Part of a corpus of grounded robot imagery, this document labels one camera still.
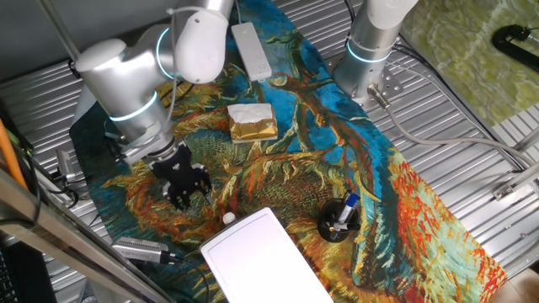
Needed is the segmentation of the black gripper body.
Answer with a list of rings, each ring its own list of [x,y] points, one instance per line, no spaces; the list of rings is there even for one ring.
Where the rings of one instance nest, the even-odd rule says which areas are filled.
[[[152,159],[150,168],[158,178],[179,181],[193,174],[190,160],[191,151],[188,146],[184,142],[175,142],[165,157]]]

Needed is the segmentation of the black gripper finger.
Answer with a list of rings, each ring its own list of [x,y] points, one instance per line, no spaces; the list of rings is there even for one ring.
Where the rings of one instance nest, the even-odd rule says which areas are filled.
[[[200,192],[205,198],[211,196],[212,184],[210,174],[206,167],[192,167],[190,169],[189,194]]]
[[[163,185],[163,197],[176,210],[188,210],[191,207],[189,196],[178,192],[170,182],[166,182]]]

